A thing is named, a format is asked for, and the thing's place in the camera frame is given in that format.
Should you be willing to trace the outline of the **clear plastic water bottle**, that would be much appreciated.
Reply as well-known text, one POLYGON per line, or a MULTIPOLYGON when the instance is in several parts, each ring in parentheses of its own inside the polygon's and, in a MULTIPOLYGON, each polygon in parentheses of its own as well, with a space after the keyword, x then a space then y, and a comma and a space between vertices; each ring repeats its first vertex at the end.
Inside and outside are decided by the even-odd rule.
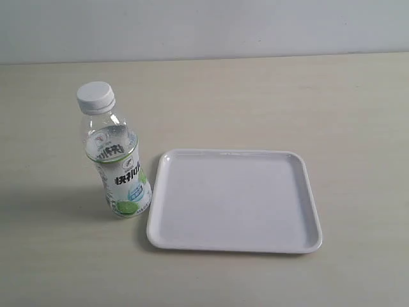
POLYGON ((100 174, 108 206, 120 217, 141 214, 150 206, 152 190, 140 162, 137 134, 114 102, 78 103, 84 151, 100 174))

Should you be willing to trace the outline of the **white bottle cap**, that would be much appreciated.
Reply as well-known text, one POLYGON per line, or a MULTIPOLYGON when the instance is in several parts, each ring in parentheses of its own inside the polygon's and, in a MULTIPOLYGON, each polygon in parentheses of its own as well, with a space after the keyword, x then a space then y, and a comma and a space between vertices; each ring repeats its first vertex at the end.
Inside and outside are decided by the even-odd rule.
POLYGON ((110 84, 102 81, 93 81, 82 85, 77 90, 76 97, 83 113, 105 109, 115 99, 110 84))

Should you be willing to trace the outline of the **white rectangular plastic tray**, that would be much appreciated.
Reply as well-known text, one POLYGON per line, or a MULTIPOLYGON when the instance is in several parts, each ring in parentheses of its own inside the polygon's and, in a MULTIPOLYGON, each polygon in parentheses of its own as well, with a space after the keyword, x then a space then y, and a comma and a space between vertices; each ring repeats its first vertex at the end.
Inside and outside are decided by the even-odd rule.
POLYGON ((308 254, 323 241, 305 162, 269 150, 166 152, 146 234, 189 251, 308 254))

